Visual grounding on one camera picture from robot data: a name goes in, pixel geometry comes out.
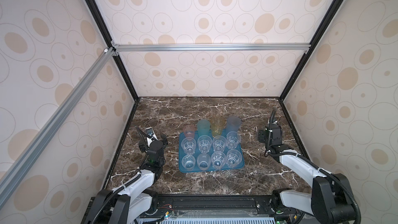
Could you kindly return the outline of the pink plastic cup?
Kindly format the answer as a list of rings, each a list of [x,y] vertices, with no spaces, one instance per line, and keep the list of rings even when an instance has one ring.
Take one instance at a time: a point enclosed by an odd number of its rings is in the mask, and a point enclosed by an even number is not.
[[[186,138],[194,138],[196,127],[192,124],[183,127],[183,133]]]

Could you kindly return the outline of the clear faceted cup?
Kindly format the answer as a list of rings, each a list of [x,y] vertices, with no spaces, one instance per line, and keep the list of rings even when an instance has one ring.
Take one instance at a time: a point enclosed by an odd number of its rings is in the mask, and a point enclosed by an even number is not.
[[[221,135],[215,136],[212,139],[212,147],[214,152],[224,152],[227,144],[227,139]]]
[[[237,146],[240,144],[241,142],[241,136],[239,133],[231,131],[227,134],[227,143],[226,146],[228,149],[236,149]]]

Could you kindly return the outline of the blue textured plastic cup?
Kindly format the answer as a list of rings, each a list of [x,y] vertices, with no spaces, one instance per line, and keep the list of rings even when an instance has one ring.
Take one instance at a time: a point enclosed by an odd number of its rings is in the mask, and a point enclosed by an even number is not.
[[[229,116],[227,119],[226,134],[230,132],[238,132],[241,127],[241,119],[237,116]]]

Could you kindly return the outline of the teal plastic tray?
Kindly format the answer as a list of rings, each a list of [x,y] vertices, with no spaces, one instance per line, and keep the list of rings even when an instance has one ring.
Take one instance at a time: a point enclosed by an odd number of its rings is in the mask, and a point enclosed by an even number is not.
[[[209,132],[208,136],[210,136],[212,139],[214,138],[214,137],[212,136],[212,134],[211,134],[211,131]],[[225,138],[227,137],[227,136],[226,136],[225,130],[223,130],[221,136],[223,136],[223,137],[225,137]],[[198,157],[198,155],[200,154],[200,151],[199,151],[199,148],[198,148],[198,138],[199,138],[199,135],[198,135],[198,132],[196,131],[196,132],[195,132],[194,139],[195,139],[195,141],[196,141],[197,144],[196,144],[195,154],[193,155],[193,156],[195,157],[195,159],[196,159],[196,165],[195,165],[195,167],[194,167],[194,169],[193,169],[192,171],[187,171],[187,170],[185,170],[185,169],[182,167],[182,165],[181,165],[181,160],[182,160],[182,158],[183,158],[186,154],[184,153],[184,151],[183,151],[182,148],[181,148],[181,142],[182,142],[183,139],[185,139],[185,135],[184,135],[183,132],[180,133],[180,135],[179,135],[179,151],[178,151],[178,166],[179,166],[179,171],[180,171],[180,172],[182,172],[182,173],[193,173],[193,172],[225,171],[225,170],[242,169],[242,168],[244,167],[245,161],[244,161],[244,158],[243,158],[243,161],[242,161],[236,168],[232,168],[232,169],[229,168],[229,167],[227,166],[227,161],[226,161],[226,164],[224,165],[224,167],[223,167],[221,170],[215,170],[214,167],[212,166],[212,163],[211,163],[211,166],[210,166],[210,168],[209,168],[208,171],[201,171],[201,170],[198,168],[198,165],[197,165],[197,157]],[[226,148],[225,148],[225,150],[224,150],[224,153],[225,153],[226,156],[227,156],[227,152],[228,152],[229,150],[231,150],[231,149],[228,149],[227,146],[226,146]],[[243,156],[243,152],[242,152],[242,149],[241,149],[241,145],[240,145],[240,144],[237,146],[236,150],[240,151],[241,154],[242,154],[242,156]],[[210,157],[211,157],[211,155],[213,154],[213,152],[214,152],[214,151],[213,151],[213,147],[211,147],[210,152],[208,152],[208,154],[210,155]]]

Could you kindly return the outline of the frosted white plastic cup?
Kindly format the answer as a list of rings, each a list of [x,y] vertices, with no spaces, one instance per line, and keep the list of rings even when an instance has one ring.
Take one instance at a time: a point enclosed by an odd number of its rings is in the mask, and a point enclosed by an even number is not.
[[[211,166],[211,157],[207,153],[201,153],[197,157],[197,165],[201,171],[208,171]]]

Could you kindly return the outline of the green textured plastic cup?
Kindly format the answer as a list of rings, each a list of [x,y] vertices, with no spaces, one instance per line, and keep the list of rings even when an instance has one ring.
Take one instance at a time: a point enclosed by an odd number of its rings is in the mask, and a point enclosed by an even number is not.
[[[210,131],[210,122],[206,119],[201,119],[197,123],[197,131],[199,137],[201,136],[208,136]]]

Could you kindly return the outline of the clear faceted cup back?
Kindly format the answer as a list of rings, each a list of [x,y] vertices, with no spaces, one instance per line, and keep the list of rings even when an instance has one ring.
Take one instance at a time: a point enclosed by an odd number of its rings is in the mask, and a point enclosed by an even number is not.
[[[227,139],[221,135],[215,136],[212,139],[212,147],[214,152],[224,152],[227,144]]]

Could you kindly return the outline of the yellow plastic cup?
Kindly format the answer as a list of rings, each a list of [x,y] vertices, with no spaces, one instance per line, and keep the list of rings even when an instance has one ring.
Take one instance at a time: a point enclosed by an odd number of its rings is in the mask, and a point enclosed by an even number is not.
[[[226,124],[225,118],[222,116],[213,116],[210,119],[210,128],[213,137],[222,135],[222,131]]]

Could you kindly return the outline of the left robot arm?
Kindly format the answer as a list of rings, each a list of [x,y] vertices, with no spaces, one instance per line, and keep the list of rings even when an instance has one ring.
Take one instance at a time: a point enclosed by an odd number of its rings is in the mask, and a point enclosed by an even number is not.
[[[144,160],[126,183],[113,190],[101,190],[87,207],[83,224],[131,224],[140,214],[154,211],[157,194],[151,187],[163,172],[165,165],[164,149],[168,145],[167,136],[161,139],[151,137],[151,143],[144,143]]]

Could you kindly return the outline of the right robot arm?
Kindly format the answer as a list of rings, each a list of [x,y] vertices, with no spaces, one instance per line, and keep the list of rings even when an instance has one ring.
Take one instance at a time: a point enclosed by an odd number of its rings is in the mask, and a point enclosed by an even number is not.
[[[273,211],[281,213],[294,208],[314,216],[321,224],[361,223],[360,207],[348,178],[317,166],[291,146],[283,144],[283,131],[275,115],[276,110],[273,110],[265,129],[258,134],[259,142],[265,145],[264,154],[290,168],[312,191],[306,194],[289,188],[274,190],[271,196]]]

